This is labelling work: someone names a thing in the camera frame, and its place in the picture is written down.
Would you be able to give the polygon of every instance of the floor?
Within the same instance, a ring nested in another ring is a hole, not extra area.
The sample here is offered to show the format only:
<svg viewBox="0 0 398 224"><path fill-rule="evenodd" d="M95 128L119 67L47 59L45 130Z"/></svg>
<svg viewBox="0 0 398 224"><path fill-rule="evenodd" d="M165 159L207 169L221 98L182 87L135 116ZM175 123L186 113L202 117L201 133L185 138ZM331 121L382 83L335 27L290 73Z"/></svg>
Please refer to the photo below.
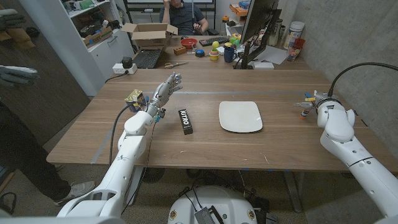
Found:
<svg viewBox="0 0 398 224"><path fill-rule="evenodd" d="M66 125L44 148L50 151L74 122ZM59 174L72 182L95 180L100 183L107 171L105 166L66 165ZM233 170L212 170L225 179L239 181ZM295 173L298 191L305 212L295 213L281 172L243 171L247 189L254 188L258 197L270 201L271 213L278 223L374 223L382 218L372 200L361 189L355 179L339 173ZM153 184L142 183L134 205L128 207L122 219L126 223L166 223L170 207L178 199L178 193L191 186L183 169L166 169L163 178ZM10 181L4 192L17 194L14 216L56 216L60 207L43 196L20 172Z"/></svg>

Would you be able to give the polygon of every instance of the white cabinet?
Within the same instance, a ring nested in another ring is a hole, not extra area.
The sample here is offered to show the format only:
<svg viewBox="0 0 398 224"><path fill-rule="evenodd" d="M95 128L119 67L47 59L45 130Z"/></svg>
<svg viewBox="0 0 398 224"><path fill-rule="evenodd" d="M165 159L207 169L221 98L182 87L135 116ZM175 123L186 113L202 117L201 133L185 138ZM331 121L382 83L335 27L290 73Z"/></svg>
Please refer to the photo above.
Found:
<svg viewBox="0 0 398 224"><path fill-rule="evenodd" d="M93 0L94 7L69 13L61 0L19 1L88 96L95 96L102 88L105 80L112 75L115 63L134 55L128 34L119 29L113 30L111 37L89 49L77 31L78 16L97 9L109 20L118 20L121 25L113 0Z"/></svg>

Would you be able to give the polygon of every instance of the laptop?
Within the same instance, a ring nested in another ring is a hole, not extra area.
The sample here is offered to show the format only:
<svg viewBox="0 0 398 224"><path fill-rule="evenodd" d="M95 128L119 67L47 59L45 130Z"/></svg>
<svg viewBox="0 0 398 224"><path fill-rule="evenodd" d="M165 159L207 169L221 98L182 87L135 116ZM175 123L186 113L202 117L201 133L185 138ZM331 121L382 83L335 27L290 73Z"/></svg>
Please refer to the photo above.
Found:
<svg viewBox="0 0 398 224"><path fill-rule="evenodd" d="M137 65L137 68L155 68L172 36L171 34L167 37L166 43L161 49L159 47L141 47L132 62Z"/></svg>
<svg viewBox="0 0 398 224"><path fill-rule="evenodd" d="M232 34L241 34L243 33L243 26L234 26L234 27L227 27L229 33Z"/></svg>

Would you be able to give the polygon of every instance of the man sitting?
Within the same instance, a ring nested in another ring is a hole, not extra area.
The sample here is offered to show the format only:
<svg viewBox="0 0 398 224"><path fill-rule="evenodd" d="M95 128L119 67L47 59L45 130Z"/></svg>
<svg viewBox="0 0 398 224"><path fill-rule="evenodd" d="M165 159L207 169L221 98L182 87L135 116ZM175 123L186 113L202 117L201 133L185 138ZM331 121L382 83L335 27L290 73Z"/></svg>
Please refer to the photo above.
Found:
<svg viewBox="0 0 398 224"><path fill-rule="evenodd" d="M209 23L200 9L193 5L195 23L192 25L192 4L182 0L163 0L164 7L160 10L159 19L178 28L179 35L195 35L195 31L204 34Z"/></svg>

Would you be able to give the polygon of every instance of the scissors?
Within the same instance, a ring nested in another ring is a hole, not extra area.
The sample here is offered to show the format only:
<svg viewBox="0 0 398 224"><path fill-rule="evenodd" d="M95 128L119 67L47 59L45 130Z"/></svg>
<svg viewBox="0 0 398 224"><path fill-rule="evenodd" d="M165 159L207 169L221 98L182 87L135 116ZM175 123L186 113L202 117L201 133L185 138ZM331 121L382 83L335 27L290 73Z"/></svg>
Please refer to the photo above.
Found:
<svg viewBox="0 0 398 224"><path fill-rule="evenodd" d="M186 63L188 63L188 62L182 62L182 63L166 63L166 64L164 64L164 68L174 68L174 67L179 66L179 65L185 65Z"/></svg>

